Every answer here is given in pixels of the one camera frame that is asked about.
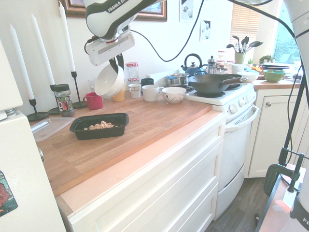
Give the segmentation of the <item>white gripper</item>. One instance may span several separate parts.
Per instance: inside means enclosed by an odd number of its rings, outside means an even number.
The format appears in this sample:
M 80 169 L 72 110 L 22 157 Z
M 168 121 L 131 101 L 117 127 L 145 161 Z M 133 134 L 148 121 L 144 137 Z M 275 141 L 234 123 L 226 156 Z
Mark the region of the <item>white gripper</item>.
M 135 39 L 131 32 L 121 34 L 115 42 L 106 42 L 98 39 L 86 46 L 86 51 L 89 55 L 90 62 L 99 66 L 102 63 L 109 61 L 113 70 L 118 73 L 120 66 L 124 69 L 123 52 L 132 48 L 135 45 Z

